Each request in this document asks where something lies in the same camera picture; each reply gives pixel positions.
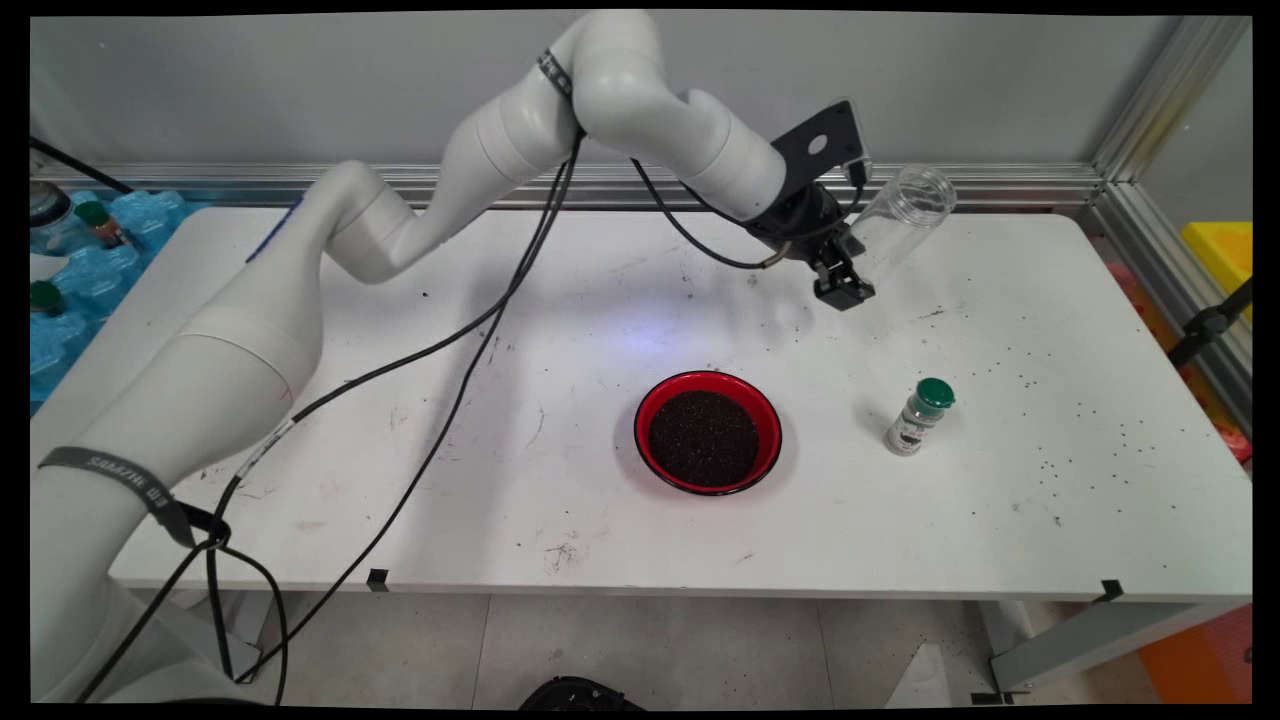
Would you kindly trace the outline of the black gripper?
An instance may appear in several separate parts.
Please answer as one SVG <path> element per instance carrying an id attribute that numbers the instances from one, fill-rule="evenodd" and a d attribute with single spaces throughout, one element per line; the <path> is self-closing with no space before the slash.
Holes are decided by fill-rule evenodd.
<path id="1" fill-rule="evenodd" d="M 745 222 L 745 231 L 773 251 L 765 263 L 785 259 L 812 263 L 818 254 L 810 264 L 815 273 L 813 293 L 844 313 L 877 295 L 876 287 L 854 266 L 854 259 L 864 255 L 867 247 L 845 222 L 849 213 L 850 208 L 842 206 L 822 183 L 808 183 Z"/>

